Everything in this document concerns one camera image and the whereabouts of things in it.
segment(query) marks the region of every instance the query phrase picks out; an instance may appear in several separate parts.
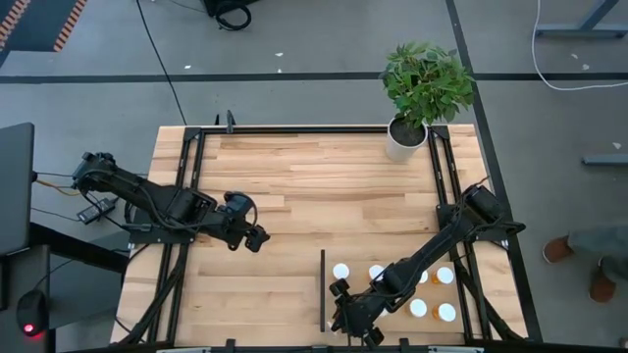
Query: shoe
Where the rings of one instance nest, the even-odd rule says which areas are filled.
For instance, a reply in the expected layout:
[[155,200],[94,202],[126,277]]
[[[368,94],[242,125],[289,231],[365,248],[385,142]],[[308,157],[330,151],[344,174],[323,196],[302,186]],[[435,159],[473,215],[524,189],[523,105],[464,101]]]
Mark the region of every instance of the shoe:
[[548,264],[555,264],[573,254],[573,250],[567,245],[568,237],[568,235],[565,235],[556,238],[543,247],[543,258],[546,259]]
[[589,297],[595,302],[607,303],[615,294],[617,284],[608,279],[602,271],[602,260],[603,258],[598,262],[598,268],[593,275],[591,287],[589,288]]

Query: potted plant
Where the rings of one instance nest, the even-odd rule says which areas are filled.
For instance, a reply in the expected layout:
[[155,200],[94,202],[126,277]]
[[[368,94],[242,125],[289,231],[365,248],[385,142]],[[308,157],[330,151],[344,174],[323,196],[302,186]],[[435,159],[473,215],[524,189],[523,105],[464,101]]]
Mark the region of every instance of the potted plant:
[[407,161],[427,139],[427,126],[448,123],[473,104],[473,78],[455,58],[429,43],[397,46],[380,78],[398,113],[389,123],[386,153],[396,162]]

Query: jeans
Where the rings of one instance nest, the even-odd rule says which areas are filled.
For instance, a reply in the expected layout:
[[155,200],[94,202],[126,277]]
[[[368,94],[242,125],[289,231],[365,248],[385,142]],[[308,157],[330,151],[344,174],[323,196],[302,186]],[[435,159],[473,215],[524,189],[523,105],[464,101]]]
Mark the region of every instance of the jeans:
[[575,253],[603,257],[602,272],[608,279],[614,282],[628,279],[628,226],[570,231],[567,243]]

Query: white cable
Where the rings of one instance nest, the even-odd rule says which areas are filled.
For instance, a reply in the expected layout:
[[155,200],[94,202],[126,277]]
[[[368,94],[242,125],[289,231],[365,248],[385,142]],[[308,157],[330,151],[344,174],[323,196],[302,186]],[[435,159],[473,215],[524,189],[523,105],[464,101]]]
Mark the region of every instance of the white cable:
[[573,87],[573,88],[561,88],[551,85],[546,78],[541,74],[541,70],[539,70],[539,65],[537,64],[537,54],[535,53],[535,39],[537,36],[537,27],[539,26],[539,18],[541,17],[541,0],[537,0],[537,20],[534,22],[534,30],[532,30],[532,61],[534,62],[534,69],[537,71],[539,77],[543,80],[543,82],[551,89],[559,90],[559,91],[576,91],[576,90],[584,90],[584,89],[592,89],[592,88],[613,88],[619,87],[623,85],[628,85],[628,82],[621,82],[616,84],[595,84],[584,87]]

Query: white pot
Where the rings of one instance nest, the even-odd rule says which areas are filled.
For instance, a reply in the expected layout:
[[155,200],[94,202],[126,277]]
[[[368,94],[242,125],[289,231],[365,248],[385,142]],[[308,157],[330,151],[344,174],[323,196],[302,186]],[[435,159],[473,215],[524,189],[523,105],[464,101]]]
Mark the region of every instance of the white pot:
[[428,139],[428,129],[425,124],[422,124],[423,130],[425,131],[425,138],[423,138],[423,141],[421,141],[421,143],[419,143],[418,145],[408,147],[394,140],[393,136],[391,135],[391,124],[393,122],[394,119],[392,119],[389,123],[388,137],[386,139],[386,154],[394,162],[406,162],[410,159],[410,157],[412,157],[414,151],[419,149],[419,147],[421,147],[421,145],[423,145]]

